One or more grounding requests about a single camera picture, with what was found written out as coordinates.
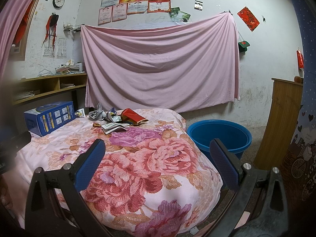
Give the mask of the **stack of books on shelf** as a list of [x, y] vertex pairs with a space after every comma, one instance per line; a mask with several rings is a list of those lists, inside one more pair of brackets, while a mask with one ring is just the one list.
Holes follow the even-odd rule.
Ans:
[[75, 63], [74, 60], [68, 60], [60, 67], [56, 68], [57, 74], [77, 74], [84, 73], [84, 65], [82, 62]]

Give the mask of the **red packet hanging on wall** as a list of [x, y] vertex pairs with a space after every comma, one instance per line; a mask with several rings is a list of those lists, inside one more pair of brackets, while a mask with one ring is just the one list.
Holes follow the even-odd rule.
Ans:
[[300, 70], [304, 69], [304, 58], [302, 52], [298, 49], [296, 51], [297, 54], [297, 62], [298, 62], [298, 68]]

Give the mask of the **green cap on wall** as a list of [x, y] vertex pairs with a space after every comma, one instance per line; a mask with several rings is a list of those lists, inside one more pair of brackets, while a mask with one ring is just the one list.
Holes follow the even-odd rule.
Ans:
[[240, 41], [238, 42], [238, 50], [239, 53], [245, 53], [248, 50], [248, 47], [250, 46], [250, 44], [248, 43], [248, 41]]

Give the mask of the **pink sheet hung on wall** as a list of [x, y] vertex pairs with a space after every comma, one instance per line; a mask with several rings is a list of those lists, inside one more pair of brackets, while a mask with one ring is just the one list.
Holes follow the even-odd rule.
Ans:
[[238, 31], [221, 13], [155, 29], [81, 29], [87, 107], [188, 112], [239, 98]]

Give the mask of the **red black wall tassel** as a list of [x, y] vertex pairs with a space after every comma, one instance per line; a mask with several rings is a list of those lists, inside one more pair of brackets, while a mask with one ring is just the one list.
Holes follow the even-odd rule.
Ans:
[[48, 18], [46, 23], [46, 34], [43, 43], [46, 41], [51, 42], [53, 50], [55, 50], [55, 41], [56, 41], [56, 29], [58, 23], [59, 15], [52, 13]]

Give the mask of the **blue cardboard box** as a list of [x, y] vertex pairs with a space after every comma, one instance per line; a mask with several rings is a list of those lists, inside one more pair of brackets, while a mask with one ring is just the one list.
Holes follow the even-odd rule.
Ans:
[[28, 130], [45, 136], [75, 119], [73, 102], [46, 104], [24, 112]]

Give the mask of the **red paper wall poster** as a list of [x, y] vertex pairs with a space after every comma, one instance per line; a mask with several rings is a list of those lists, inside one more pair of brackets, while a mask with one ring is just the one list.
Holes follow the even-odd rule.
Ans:
[[242, 19], [242, 21], [246, 24], [250, 31], [254, 31], [260, 24], [259, 20], [248, 9], [248, 7], [244, 7], [243, 9], [241, 9], [237, 13], [237, 15]]

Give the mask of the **pink curtain at left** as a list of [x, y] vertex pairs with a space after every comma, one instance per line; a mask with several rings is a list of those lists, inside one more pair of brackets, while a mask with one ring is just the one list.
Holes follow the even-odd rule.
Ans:
[[14, 36], [32, 0], [1, 0], [1, 79]]

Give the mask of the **red wrapper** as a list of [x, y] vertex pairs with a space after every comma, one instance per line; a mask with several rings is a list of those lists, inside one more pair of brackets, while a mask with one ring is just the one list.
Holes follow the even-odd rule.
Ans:
[[145, 124], [148, 122], [146, 118], [139, 115], [135, 111], [133, 111], [130, 108], [127, 108], [122, 111], [120, 118], [123, 122], [128, 122], [129, 124], [132, 124], [133, 126], [139, 126], [141, 124]]

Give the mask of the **round wall clock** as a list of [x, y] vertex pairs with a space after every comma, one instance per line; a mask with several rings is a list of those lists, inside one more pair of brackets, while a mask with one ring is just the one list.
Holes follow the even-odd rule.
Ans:
[[62, 8], [65, 0], [53, 0], [53, 7], [56, 9]]

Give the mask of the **grey wrapper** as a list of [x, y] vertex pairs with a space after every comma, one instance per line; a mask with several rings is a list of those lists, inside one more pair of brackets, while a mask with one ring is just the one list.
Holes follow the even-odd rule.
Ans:
[[99, 103], [97, 105], [97, 109], [94, 111], [90, 111], [88, 113], [88, 116], [92, 119], [92, 120], [105, 120], [107, 113], [103, 110], [103, 107], [101, 105], [101, 103]]

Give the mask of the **wooden shelf desk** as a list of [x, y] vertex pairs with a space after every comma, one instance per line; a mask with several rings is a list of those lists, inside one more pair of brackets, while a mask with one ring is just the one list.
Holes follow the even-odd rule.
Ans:
[[39, 98], [85, 88], [87, 74], [61, 74], [40, 76], [16, 81], [12, 86], [13, 105], [23, 104]]

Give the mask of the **wooden cabinet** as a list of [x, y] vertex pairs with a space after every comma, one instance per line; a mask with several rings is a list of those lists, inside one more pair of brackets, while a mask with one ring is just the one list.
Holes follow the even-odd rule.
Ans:
[[271, 109], [266, 129], [254, 159], [261, 170], [279, 167], [290, 145], [300, 111], [303, 85], [273, 78]]

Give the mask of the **dark blue patterned curtain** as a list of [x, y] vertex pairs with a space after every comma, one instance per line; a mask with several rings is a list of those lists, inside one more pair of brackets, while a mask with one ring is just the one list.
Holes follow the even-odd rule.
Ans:
[[303, 92], [295, 132], [281, 164], [290, 203], [306, 201], [315, 190], [315, 3], [291, 0], [303, 45]]

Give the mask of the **floral pink quilt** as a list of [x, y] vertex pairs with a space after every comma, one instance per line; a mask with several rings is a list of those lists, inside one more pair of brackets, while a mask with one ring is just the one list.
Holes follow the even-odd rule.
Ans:
[[17, 155], [22, 186], [41, 167], [73, 163], [97, 139], [105, 155], [81, 195], [98, 220], [133, 236], [176, 236], [203, 222], [217, 205], [223, 181], [170, 109], [139, 109], [147, 122], [105, 134], [78, 118], [44, 137], [33, 135]]

